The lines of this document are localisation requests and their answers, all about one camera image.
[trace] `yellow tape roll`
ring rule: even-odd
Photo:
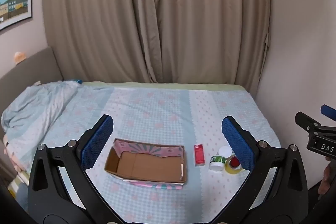
[[[238,174],[243,169],[243,167],[241,165],[240,165],[240,168],[237,168],[237,169],[234,169],[230,166],[230,161],[235,156],[236,155],[232,155],[232,156],[228,157],[226,159],[226,162],[225,162],[225,165],[224,165],[225,171],[227,171],[231,175]]]

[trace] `white lid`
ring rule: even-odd
[[[224,169],[224,163],[213,161],[209,164],[209,169],[214,171],[222,171]]]
[[[231,147],[225,145],[222,146],[219,150],[218,150],[218,154],[224,158],[228,158],[232,155],[232,149]]]

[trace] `metal screw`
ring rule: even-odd
[[[73,147],[73,146],[75,146],[76,145],[76,141],[75,140],[71,140],[71,141],[68,141],[68,146],[69,147]]]
[[[259,146],[262,147],[262,148],[267,147],[267,143],[266,143],[265,141],[260,141],[258,144],[259,144]]]
[[[37,147],[38,150],[43,150],[44,148],[45,148],[45,144],[44,144],[44,143],[41,143],[41,144]]]
[[[294,144],[292,144],[292,145],[290,146],[290,148],[291,148],[293,151],[296,151],[296,150],[297,150],[297,146],[294,145]]]

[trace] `blue textured pad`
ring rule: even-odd
[[[227,118],[223,119],[222,133],[233,149],[241,166],[251,172],[254,168],[254,153],[235,126]]]
[[[84,171],[93,167],[112,131],[113,119],[108,116],[82,150],[81,160]]]
[[[327,116],[328,118],[336,122],[336,110],[327,105],[321,106],[321,114]]]

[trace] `painting of buildings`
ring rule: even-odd
[[[32,17],[32,0],[0,0],[0,30]]]

